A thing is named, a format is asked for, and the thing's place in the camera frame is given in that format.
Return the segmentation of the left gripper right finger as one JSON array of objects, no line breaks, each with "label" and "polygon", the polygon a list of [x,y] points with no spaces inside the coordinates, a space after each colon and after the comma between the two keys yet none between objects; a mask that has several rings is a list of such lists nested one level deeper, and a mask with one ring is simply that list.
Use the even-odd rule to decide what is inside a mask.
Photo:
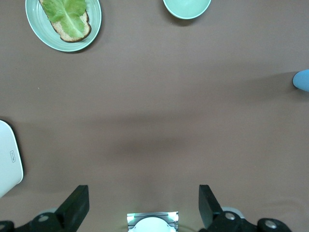
[{"label": "left gripper right finger", "polygon": [[208,185],[199,186],[198,208],[204,224],[198,232],[292,232],[277,219],[261,218],[254,225],[239,210],[221,207]]}]

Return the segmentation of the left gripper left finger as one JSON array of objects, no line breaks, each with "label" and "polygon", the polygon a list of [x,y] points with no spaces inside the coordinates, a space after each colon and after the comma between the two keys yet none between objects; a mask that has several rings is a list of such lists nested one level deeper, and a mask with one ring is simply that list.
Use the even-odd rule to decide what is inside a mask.
[{"label": "left gripper left finger", "polygon": [[53,213],[42,213],[14,232],[77,232],[89,212],[89,190],[79,185]]}]

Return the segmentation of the blue plastic cup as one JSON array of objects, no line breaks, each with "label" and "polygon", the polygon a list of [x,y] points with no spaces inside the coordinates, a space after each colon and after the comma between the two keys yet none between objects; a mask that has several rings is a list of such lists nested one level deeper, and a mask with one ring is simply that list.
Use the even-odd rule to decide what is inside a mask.
[{"label": "blue plastic cup", "polygon": [[309,92],[309,69],[297,72],[293,77],[293,85],[302,91]]}]

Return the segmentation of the white toaster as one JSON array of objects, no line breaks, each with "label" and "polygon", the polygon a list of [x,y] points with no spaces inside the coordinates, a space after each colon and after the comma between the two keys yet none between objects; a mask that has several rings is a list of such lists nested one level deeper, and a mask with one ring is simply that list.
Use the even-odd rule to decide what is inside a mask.
[{"label": "white toaster", "polygon": [[24,170],[15,134],[11,126],[0,120],[0,198],[18,185]]}]

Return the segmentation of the pale green plate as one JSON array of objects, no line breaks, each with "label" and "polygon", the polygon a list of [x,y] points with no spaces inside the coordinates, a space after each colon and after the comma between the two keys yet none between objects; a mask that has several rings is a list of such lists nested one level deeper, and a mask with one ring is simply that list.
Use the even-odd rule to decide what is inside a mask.
[{"label": "pale green plate", "polygon": [[39,0],[25,0],[25,9],[30,27],[36,36],[47,46],[62,52],[77,52],[88,47],[100,31],[102,11],[99,0],[85,0],[91,26],[90,34],[79,42],[69,43],[60,38],[39,3]]}]

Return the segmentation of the pale green bowl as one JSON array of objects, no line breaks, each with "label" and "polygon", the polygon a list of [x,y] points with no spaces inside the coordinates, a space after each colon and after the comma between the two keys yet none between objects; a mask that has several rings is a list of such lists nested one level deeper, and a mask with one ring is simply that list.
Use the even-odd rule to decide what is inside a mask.
[{"label": "pale green bowl", "polygon": [[163,0],[168,12],[178,19],[195,19],[210,6],[212,0]]}]

